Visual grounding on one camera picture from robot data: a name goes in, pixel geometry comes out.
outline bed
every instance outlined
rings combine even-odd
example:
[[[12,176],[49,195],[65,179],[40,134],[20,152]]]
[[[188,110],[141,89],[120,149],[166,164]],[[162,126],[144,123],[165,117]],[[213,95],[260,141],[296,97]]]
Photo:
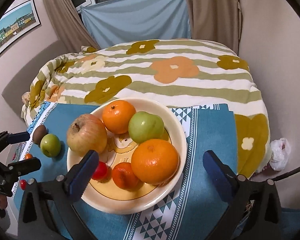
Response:
[[[34,78],[21,116],[29,125],[44,101],[100,106],[124,97],[168,107],[226,103],[235,117],[238,173],[250,177],[270,160],[267,111],[248,63],[213,41],[148,40],[58,56]]]

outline brown curtain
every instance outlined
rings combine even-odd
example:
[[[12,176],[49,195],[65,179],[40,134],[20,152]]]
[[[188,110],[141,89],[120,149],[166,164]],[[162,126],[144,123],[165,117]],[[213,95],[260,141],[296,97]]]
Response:
[[[186,0],[192,38],[220,42],[238,54],[241,33],[239,0]]]
[[[100,49],[90,36],[71,0],[43,0],[50,22],[68,52],[79,52],[81,46]]]

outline kiwi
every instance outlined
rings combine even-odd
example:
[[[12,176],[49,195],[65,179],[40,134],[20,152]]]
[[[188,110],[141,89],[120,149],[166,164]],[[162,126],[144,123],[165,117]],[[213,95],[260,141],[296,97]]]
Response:
[[[32,140],[35,144],[40,145],[42,138],[47,134],[47,128],[41,124],[34,130]]]

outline painting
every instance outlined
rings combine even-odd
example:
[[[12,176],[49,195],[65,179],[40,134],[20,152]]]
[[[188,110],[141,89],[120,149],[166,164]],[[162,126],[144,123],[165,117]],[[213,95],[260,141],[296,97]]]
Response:
[[[0,19],[0,54],[29,30],[40,25],[34,0],[7,11]]]

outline cherry tomato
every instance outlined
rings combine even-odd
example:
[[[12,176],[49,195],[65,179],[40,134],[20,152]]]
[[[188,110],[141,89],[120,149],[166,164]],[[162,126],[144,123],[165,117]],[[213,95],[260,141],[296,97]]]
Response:
[[[25,159],[27,160],[27,159],[31,159],[33,156],[32,156],[32,154],[31,153],[27,153],[26,155],[25,155]]]
[[[108,166],[103,162],[99,162],[98,167],[96,168],[95,172],[92,175],[92,179],[94,180],[102,180],[108,174]]]
[[[20,188],[21,188],[22,190],[25,190],[25,189],[26,189],[27,182],[26,182],[25,179],[20,180],[19,184],[20,184]]]

